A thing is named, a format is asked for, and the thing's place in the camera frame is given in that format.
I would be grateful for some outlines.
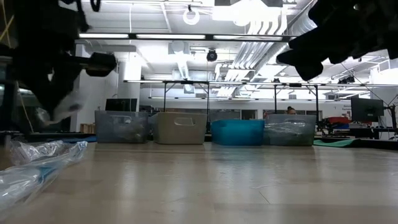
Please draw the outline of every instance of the wooden floor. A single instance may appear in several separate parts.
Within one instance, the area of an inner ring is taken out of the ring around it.
[[[398,153],[91,144],[7,224],[398,223]]]

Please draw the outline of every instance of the beige plastic bin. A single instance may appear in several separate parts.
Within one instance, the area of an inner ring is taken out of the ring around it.
[[[153,116],[154,141],[159,144],[203,144],[206,114],[160,112]]]

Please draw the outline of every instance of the person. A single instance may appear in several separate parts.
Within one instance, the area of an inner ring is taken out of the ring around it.
[[[287,114],[296,114],[296,110],[293,107],[288,106],[286,113]]]

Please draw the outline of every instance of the green mat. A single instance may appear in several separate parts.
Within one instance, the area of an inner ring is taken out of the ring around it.
[[[327,147],[350,147],[354,141],[358,139],[341,140],[337,142],[325,143],[322,140],[314,140],[314,146],[327,146]]]

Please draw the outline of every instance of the clear plastic bin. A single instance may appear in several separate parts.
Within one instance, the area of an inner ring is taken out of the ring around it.
[[[144,143],[149,133],[148,113],[95,111],[98,143]]]
[[[264,120],[228,119],[212,122],[211,138],[224,146],[260,146],[264,134]]]
[[[206,114],[160,112],[152,118],[154,141],[159,144],[203,144]]]
[[[270,114],[264,129],[264,144],[274,146],[312,146],[315,115]]]

